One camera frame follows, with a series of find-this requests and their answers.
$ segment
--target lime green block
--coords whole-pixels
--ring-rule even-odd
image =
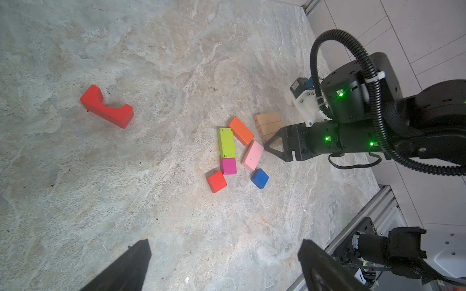
[[[233,139],[233,130],[232,129],[219,129],[219,148],[220,148],[220,158],[236,159],[236,150],[234,148],[234,139]]]

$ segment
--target red arch block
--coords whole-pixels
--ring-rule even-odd
[[[133,107],[125,104],[120,108],[110,108],[103,105],[102,101],[102,92],[95,85],[90,86],[81,97],[81,102],[87,110],[123,129],[126,128],[134,116]]]

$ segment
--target magenta block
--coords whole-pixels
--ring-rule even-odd
[[[264,148],[257,141],[253,141],[249,145],[249,148],[247,149],[246,155],[244,156],[241,165],[243,165],[246,169],[248,169],[251,172],[254,171],[257,167],[257,163],[259,162],[260,156],[262,155],[263,151]]]
[[[220,171],[222,171],[224,175],[236,174],[236,159],[220,159]]]

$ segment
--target blue cube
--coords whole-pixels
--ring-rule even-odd
[[[268,181],[268,176],[262,169],[257,169],[254,172],[251,181],[253,181],[253,183],[256,184],[259,189],[264,189],[265,184],[267,184]]]

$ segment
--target red cube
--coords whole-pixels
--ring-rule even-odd
[[[222,172],[217,172],[212,176],[207,177],[207,183],[209,183],[212,193],[217,193],[226,187],[226,181]]]
[[[128,104],[120,108],[110,108],[103,105],[102,92],[95,85],[90,86],[80,100],[84,108],[123,129],[128,126],[134,116],[133,107]]]

